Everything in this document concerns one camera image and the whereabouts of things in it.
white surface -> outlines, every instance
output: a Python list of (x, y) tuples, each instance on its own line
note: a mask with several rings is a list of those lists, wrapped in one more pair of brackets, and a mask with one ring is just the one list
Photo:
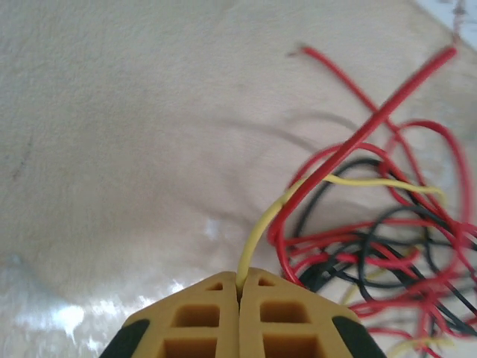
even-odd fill
[[(235, 269), (310, 148), (350, 135), (330, 118), (352, 129), (369, 115), (285, 56), (297, 41), (381, 103), (449, 39), (394, 0), (2, 1), (0, 26), (2, 357), (95, 357), (127, 315)], [(462, 48), (395, 120), (436, 119), (474, 154), (476, 63)], [(445, 148), (412, 140), (452, 194)], [(374, 193), (329, 196), (309, 229), (375, 216)], [(254, 264), (278, 272), (265, 242)]]
[[(457, 0), (416, 0), (436, 19), (451, 29), (454, 22), (454, 10)], [(461, 37), (477, 50), (477, 0), (465, 1), (464, 21), (461, 26)]]

black rubber grip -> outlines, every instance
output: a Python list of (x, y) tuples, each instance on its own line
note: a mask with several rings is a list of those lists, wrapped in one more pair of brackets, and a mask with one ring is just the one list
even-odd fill
[(334, 317), (333, 323), (353, 358), (386, 358), (362, 324), (341, 316)]
[(148, 319), (140, 319), (121, 328), (99, 358), (131, 358), (149, 327)]

tangled wires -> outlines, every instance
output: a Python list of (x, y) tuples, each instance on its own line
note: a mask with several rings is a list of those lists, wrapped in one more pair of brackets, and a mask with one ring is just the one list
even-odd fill
[[(350, 308), (361, 318), (377, 315), (385, 310), (417, 308), (420, 310), (420, 323), (417, 334), (387, 328), (370, 329), (372, 333), (393, 334), (416, 342), (448, 334), (450, 336), (477, 336), (477, 309), (464, 297), (463, 291), (475, 290), (476, 270), (467, 259), (469, 251), (475, 251), (477, 245), (474, 237), (476, 227), (470, 224), (473, 215), (473, 188), (470, 171), (467, 167), (463, 151), (454, 136), (442, 125), (427, 120), (413, 120), (402, 125), (395, 125), (388, 116), (404, 99), (409, 96), (427, 77), (435, 72), (447, 60), (456, 54), (453, 47), (445, 48), (438, 56), (431, 59), (418, 73), (409, 78), (380, 108), (377, 108), (368, 97), (329, 59), (313, 48), (303, 47), (302, 53), (320, 61), (332, 70), (355, 95), (372, 111), (368, 121), (346, 142), (334, 145), (314, 154), (298, 171), (291, 181), (294, 187), (292, 195), (271, 222), (268, 240), (277, 249), (279, 261), (287, 279), (296, 284), (318, 292), (328, 282), (342, 279), (358, 287), (364, 302), (353, 304)], [(384, 124), (392, 133), (392, 137), (384, 149), (365, 143), (364, 140), (379, 125)], [(416, 190), (402, 190), (389, 187), (390, 194), (398, 205), (383, 213), (374, 222), (363, 222), (339, 229), (329, 230), (311, 236), (301, 236), (304, 224), (317, 202), (332, 185), (323, 179), (338, 168), (333, 174), (340, 177), (346, 171), (357, 166), (371, 167), (381, 178), (393, 178), (399, 182), (410, 183), (408, 178), (392, 162), (390, 156), (400, 146), (411, 164), (414, 175), (420, 186), (426, 186), (424, 177), (411, 147), (403, 134), (408, 128), (426, 128), (440, 134), (448, 144), (458, 168), (458, 179), (461, 188), (461, 212), (459, 220), (455, 220), (442, 207), (441, 203), (430, 194), (424, 196)], [(354, 150), (364, 149), (380, 159), (364, 157), (348, 163), (344, 159)], [(324, 160), (318, 168), (307, 177), (307, 173), (319, 161)], [(285, 238), (284, 224), (291, 212), (315, 188), (318, 189), (306, 205), (299, 218), (292, 238)], [(412, 213), (415, 219), (394, 218), (397, 213)], [(381, 236), (378, 229), (382, 225), (394, 227), (418, 227), (418, 237), (407, 241)], [(435, 239), (438, 232), (446, 240)], [(433, 259), (433, 251), (446, 248), (452, 253), (448, 265), (439, 268)], [(417, 261), (424, 259), (430, 274), (424, 275), (416, 266)], [(366, 268), (375, 266), (379, 270), (368, 274)], [(356, 275), (348, 273), (355, 268)], [(382, 282), (377, 277), (385, 272), (391, 273), (395, 279)], [(470, 277), (470, 287), (457, 289), (455, 283), (463, 277)], [(374, 298), (368, 288), (390, 290), (399, 293), (386, 298)], [(445, 298), (455, 296), (472, 313), (469, 318), (459, 318), (442, 303)], [(439, 357), (424, 344), (416, 344), (416, 349)]]

black wire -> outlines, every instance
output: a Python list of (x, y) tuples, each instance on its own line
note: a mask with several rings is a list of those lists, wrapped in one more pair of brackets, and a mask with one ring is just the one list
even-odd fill
[[(338, 168), (333, 174), (337, 176), (341, 176), (346, 171), (355, 168), (356, 166), (371, 166), (375, 169), (379, 168), (381, 165), (381, 161), (375, 160), (373, 158), (360, 158), (348, 163), (345, 163), (343, 166)], [(390, 176), (395, 177), (396, 175), (392, 172), (388, 173)], [(319, 200), (323, 196), (323, 194), (332, 186), (333, 183), (325, 182), (320, 185), (316, 193), (312, 196), (308, 204), (306, 205), (305, 209), (302, 211), (297, 226), (294, 230), (294, 237), (300, 237), (303, 228), (305, 227), (307, 219), (310, 217), (313, 209), (318, 204)], [(358, 286), (359, 291), (363, 298), (366, 301), (372, 301), (373, 298), (367, 291), (367, 287), (372, 287), (375, 289), (398, 289), (398, 288), (408, 288), (421, 280), (426, 279), (424, 275), (414, 266), (410, 265), (408, 268), (412, 271), (412, 273), (417, 277), (411, 277), (406, 272), (403, 272), (400, 269), (389, 269), (388, 271), (392, 273), (399, 282), (396, 283), (380, 283), (369, 281), (364, 274), (364, 266), (365, 260), (368, 257), (378, 257), (381, 259), (385, 259), (385, 255), (381, 252), (377, 251), (375, 248), (372, 247), (372, 243), (379, 243), (381, 246), (389, 250), (395, 257), (403, 258), (403, 255), (396, 251), (393, 246), (395, 247), (413, 247), (415, 245), (423, 245), (424, 247), (424, 258), (429, 265), (429, 268), (432, 270), (433, 273), (438, 274), (439, 268), (435, 264), (432, 258), (432, 248), (433, 247), (452, 247), (451, 242), (442, 242), (436, 241), (431, 238), (430, 230), (427, 226), (423, 226), (423, 237), (419, 239), (413, 239), (407, 242), (401, 242), (393, 239), (389, 239), (384, 236), (376, 235), (376, 231), (378, 230), (379, 226), (383, 224), (383, 221), (387, 218), (391, 217), (395, 213), (399, 212), (411, 212), (418, 215), (422, 219), (430, 219), (436, 225), (441, 227), (442, 229), (450, 232), (449, 225), (439, 216), (436, 214), (428, 211), (425, 207), (421, 206), (419, 201), (417, 200), (416, 196), (413, 192), (409, 192), (406, 190), (398, 189), (402, 192), (405, 192), (406, 195), (410, 198), (409, 205), (402, 205), (399, 207), (395, 207), (392, 210), (383, 213), (373, 224), (373, 226), (369, 229), (368, 232), (361, 232), (361, 231), (353, 231), (350, 234), (356, 235), (356, 241), (346, 242), (341, 244), (335, 252), (330, 254), (329, 259), (325, 263), (317, 263), (314, 265), (309, 266), (301, 275), (300, 281), (303, 283), (305, 287), (312, 290), (313, 292), (317, 292), (322, 289), (328, 282), (334, 280), (335, 278), (340, 278), (342, 280), (349, 281), (354, 283)], [(472, 250), (477, 251), (477, 243), (473, 243), (470, 247)], [(354, 254), (359, 257), (359, 261), (357, 264), (358, 269), (358, 276), (353, 277), (351, 274), (346, 273), (347, 269), (350, 269), (354, 266), (352, 263), (342, 263), (337, 260), (337, 256), (342, 253), (347, 252), (350, 254)], [(462, 277), (470, 276), (470, 272), (463, 275)], [(449, 284), (449, 296), (455, 296), (459, 301), (461, 301), (467, 309), (469, 309), (472, 313), (477, 313), (477, 309), (463, 296), (464, 291), (474, 290), (476, 287), (471, 286), (466, 289), (456, 289), (453, 285)], [(423, 300), (423, 294), (417, 294), (413, 297), (416, 300)], [(460, 320), (457, 316), (455, 316), (449, 309), (447, 309), (443, 304), (438, 304), (437, 308), (447, 317), (446, 324), (452, 330), (457, 332), (468, 334), (471, 336), (477, 336), (476, 330), (473, 329), (470, 325), (466, 324), (462, 320)], [(436, 330), (436, 320), (435, 317), (432, 315), (431, 320), (431, 334), (435, 335)]]

red wire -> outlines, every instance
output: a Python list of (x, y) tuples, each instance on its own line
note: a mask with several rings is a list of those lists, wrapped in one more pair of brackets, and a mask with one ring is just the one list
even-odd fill
[[(420, 166), (417, 159), (412, 153), (411, 146), (405, 141), (402, 133), (409, 128), (426, 128), (440, 134), (449, 146), (452, 152), (455, 163), (458, 168), (458, 179), (461, 188), (461, 213), (458, 221), (452, 219), (439, 202), (432, 195), (418, 195), (414, 193), (415, 200), (420, 205), (431, 211), (435, 215), (442, 218), (448, 228), (443, 229), (441, 225), (424, 219), (386, 219), (383, 223), (393, 226), (408, 226), (421, 227), (423, 225), (429, 227), (436, 227), (451, 243), (453, 249), (453, 256), (449, 265), (436, 274), (434, 277), (428, 277), (421, 280), (419, 283), (412, 285), (407, 291), (402, 292), (394, 298), (372, 300), (355, 304), (350, 308), (361, 318), (376, 315), (383, 310), (390, 308), (410, 308), (415, 307), (422, 312), (422, 321), (417, 330), (417, 338), (428, 336), (426, 332), (426, 322), (430, 317), (435, 318), (436, 325), (443, 333), (448, 333), (453, 336), (464, 336), (460, 333), (455, 333), (449, 329), (445, 318), (437, 309), (439, 299), (443, 298), (449, 293), (449, 287), (452, 287), (450, 280), (458, 279), (461, 273), (458, 268), (464, 265), (465, 268), (472, 272), (472, 278), (477, 282), (473, 267), (465, 257), (464, 250), (473, 242), (468, 235), (477, 233), (477, 227), (470, 224), (470, 219), (473, 215), (473, 182), (470, 177), (470, 170), (464, 156), (463, 150), (460, 148), (458, 141), (454, 138), (452, 133), (436, 122), (428, 120), (413, 120), (401, 125), (395, 125), (389, 118), (391, 113), (401, 105), (401, 103), (412, 94), (428, 77), (436, 72), (443, 64), (454, 57), (457, 53), (453, 47), (448, 47), (442, 50), (433, 57), (428, 63), (413, 74), (404, 84), (380, 107), (378, 108), (364, 92), (330, 59), (318, 52), (317, 50), (305, 46), (301, 48), (302, 53), (316, 59), (330, 71), (332, 71), (358, 99), (371, 111), (371, 117), (344, 143), (330, 146), (324, 150), (314, 154), (305, 162), (297, 171), (289, 186), (292, 186), (298, 180), (306, 176), (310, 169), (317, 165), (318, 162), (324, 162), (303, 182), (298, 190), (292, 195), (287, 203), (277, 214), (272, 221), (268, 230), (268, 241), (275, 245), (277, 255), (282, 266), (285, 277), (293, 283), (302, 285), (297, 277), (297, 273), (304, 268), (309, 267), (314, 263), (326, 262), (330, 255), (324, 250), (330, 245), (337, 242), (352, 242), (357, 240), (356, 235), (351, 232), (360, 228), (370, 227), (373, 222), (362, 222), (358, 224), (348, 225), (338, 229), (328, 230), (324, 233), (319, 233), (311, 236), (300, 238), (285, 239), (284, 226), (286, 219), (291, 215), (298, 204), (313, 190), (328, 174), (332, 172), (346, 157), (356, 149), (370, 151), (382, 159), (382, 165), (379, 167), (379, 172), (382, 177), (386, 178), (389, 171), (393, 172), (397, 180), (410, 182), (409, 178), (393, 163), (390, 156), (394, 149), (399, 145), (407, 157), (411, 169), (421, 186), (425, 186), (425, 179), (423, 173), (420, 171)], [(364, 141), (369, 135), (381, 124), (385, 124), (393, 134), (385, 149), (381, 149), (370, 143)], [(401, 204), (412, 205), (414, 203), (403, 198), (394, 188), (388, 188), (392, 196)], [(415, 274), (410, 269), (415, 260), (420, 257), (418, 250), (413, 251), (407, 257), (398, 258), (394, 256), (385, 246), (373, 243), (372, 247), (384, 255), (384, 259), (376, 259), (367, 257), (365, 262), (370, 265), (378, 266), (386, 269), (399, 269), (404, 271), (410, 277), (415, 277)], [(290, 263), (291, 258), (298, 259), (293, 266)], [(337, 255), (336, 259), (342, 263), (358, 263), (360, 257), (341, 253)], [(416, 295), (421, 295), (426, 299), (424, 301), (416, 300)], [(468, 324), (477, 324), (477, 315), (466, 320)], [(371, 333), (384, 333), (402, 336), (406, 339), (412, 339), (412, 335), (404, 331), (392, 330), (388, 328), (372, 328), (369, 329)], [(422, 348), (433, 357), (439, 357), (430, 348)]]

